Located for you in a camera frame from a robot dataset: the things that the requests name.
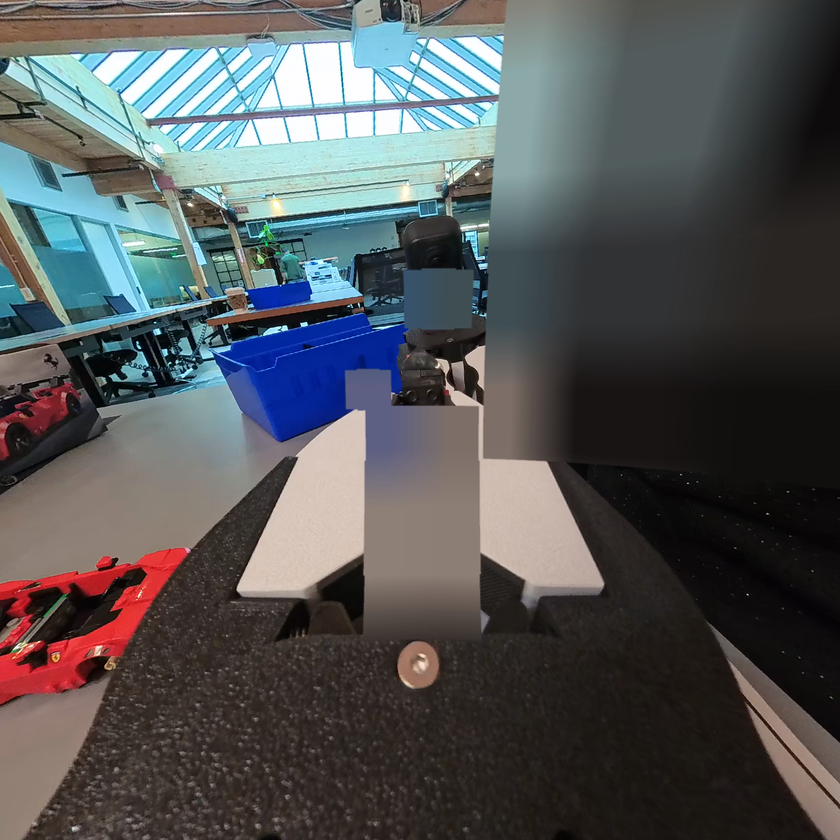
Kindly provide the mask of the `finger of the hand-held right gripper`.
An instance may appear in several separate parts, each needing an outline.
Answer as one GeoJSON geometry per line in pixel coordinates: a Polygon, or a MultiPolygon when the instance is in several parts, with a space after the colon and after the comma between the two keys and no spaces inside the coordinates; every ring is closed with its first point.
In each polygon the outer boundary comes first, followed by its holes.
{"type": "Polygon", "coordinates": [[[453,363],[454,388],[479,404],[485,401],[484,396],[484,346],[474,348],[465,354],[462,361],[453,363]]]}

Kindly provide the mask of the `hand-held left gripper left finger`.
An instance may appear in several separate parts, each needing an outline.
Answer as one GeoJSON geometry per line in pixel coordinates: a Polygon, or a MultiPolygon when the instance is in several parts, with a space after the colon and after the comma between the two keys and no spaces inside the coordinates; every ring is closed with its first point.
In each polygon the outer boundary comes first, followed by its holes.
{"type": "Polygon", "coordinates": [[[364,551],[364,412],[325,427],[298,454],[237,585],[244,598],[315,600],[364,551]]]}

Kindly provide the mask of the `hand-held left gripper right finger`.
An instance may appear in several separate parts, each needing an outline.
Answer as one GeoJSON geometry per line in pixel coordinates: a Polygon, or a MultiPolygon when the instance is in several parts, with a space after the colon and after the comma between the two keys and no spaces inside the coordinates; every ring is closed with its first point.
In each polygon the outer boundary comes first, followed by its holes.
{"type": "Polygon", "coordinates": [[[480,461],[480,550],[523,581],[521,599],[599,595],[604,581],[550,467],[480,461]]]}

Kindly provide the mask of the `red black brick subassembly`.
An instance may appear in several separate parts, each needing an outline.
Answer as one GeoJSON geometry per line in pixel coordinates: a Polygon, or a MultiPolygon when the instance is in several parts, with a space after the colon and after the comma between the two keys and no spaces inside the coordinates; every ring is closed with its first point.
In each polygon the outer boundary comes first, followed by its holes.
{"type": "Polygon", "coordinates": [[[445,370],[429,352],[409,343],[402,344],[397,355],[397,370],[401,390],[392,395],[392,405],[443,406],[452,403],[445,370]]]}

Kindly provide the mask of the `white instruction booklet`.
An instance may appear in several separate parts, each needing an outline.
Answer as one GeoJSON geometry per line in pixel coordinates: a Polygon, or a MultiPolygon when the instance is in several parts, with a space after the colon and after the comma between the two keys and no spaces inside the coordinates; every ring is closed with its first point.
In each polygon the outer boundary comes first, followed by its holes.
{"type": "Polygon", "coordinates": [[[717,629],[712,629],[763,746],[824,838],[839,838],[839,744],[717,629]]]}

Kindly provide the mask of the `toy set cardboard box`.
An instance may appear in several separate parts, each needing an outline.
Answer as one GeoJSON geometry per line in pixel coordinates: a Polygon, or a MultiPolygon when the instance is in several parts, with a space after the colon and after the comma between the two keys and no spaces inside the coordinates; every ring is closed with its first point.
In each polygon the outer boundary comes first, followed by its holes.
{"type": "Polygon", "coordinates": [[[60,347],[46,344],[1,357],[1,488],[43,462],[99,437],[107,425],[73,378],[60,347]]]}

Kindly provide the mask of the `wooden background desk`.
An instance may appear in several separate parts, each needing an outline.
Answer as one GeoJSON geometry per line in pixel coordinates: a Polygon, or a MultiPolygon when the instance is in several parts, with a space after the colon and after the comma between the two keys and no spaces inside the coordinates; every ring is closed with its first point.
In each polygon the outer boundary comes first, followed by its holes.
{"type": "Polygon", "coordinates": [[[87,354],[97,351],[100,336],[116,332],[121,340],[138,338],[146,363],[152,369],[158,386],[182,385],[186,382],[174,378],[172,372],[165,367],[161,347],[154,336],[154,331],[194,319],[205,320],[209,314],[222,311],[222,300],[221,297],[202,299],[177,306],[135,311],[70,324],[59,329],[32,332],[11,339],[3,339],[1,353],[8,354],[49,344],[59,346],[68,359],[73,374],[90,396],[94,406],[104,407],[110,404],[110,397],[100,388],[96,375],[92,372],[86,358],[87,354]]]}
{"type": "Polygon", "coordinates": [[[311,299],[302,301],[293,305],[270,308],[270,309],[253,309],[249,308],[246,311],[236,312],[228,311],[206,320],[209,327],[226,327],[229,324],[245,323],[252,324],[258,322],[269,321],[300,321],[305,320],[310,313],[313,312],[327,312],[333,310],[344,310],[346,308],[364,309],[364,295],[360,294],[358,290],[350,288],[348,290],[328,290],[314,292],[311,299]]]}

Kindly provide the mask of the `blue plastic storage bin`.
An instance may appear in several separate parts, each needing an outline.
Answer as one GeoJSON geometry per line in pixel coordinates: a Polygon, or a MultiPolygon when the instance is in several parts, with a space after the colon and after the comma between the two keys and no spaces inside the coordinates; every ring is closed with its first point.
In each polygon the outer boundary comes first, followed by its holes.
{"type": "Polygon", "coordinates": [[[255,310],[286,308],[309,301],[312,288],[307,280],[297,280],[284,285],[256,287],[248,290],[248,297],[255,310]]]}
{"type": "Polygon", "coordinates": [[[244,339],[214,351],[240,411],[279,441],[347,413],[345,372],[389,371],[401,391],[397,353],[402,324],[373,329],[365,315],[244,339]]]}

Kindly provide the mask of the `white ceiling projector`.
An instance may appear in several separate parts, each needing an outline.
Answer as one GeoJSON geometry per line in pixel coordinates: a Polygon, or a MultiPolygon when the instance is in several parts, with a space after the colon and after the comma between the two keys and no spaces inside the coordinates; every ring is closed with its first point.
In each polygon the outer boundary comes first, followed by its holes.
{"type": "Polygon", "coordinates": [[[351,49],[357,68],[404,65],[415,49],[422,8],[408,1],[359,1],[351,18],[351,49]]]}

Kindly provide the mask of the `red brick-built toy car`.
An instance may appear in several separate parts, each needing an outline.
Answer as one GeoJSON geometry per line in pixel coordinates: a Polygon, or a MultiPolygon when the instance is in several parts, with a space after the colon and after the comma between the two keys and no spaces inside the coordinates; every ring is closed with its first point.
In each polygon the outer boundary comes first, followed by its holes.
{"type": "Polygon", "coordinates": [[[188,548],[136,563],[104,556],[96,570],[1,584],[1,703],[83,686],[123,655],[188,548]]]}

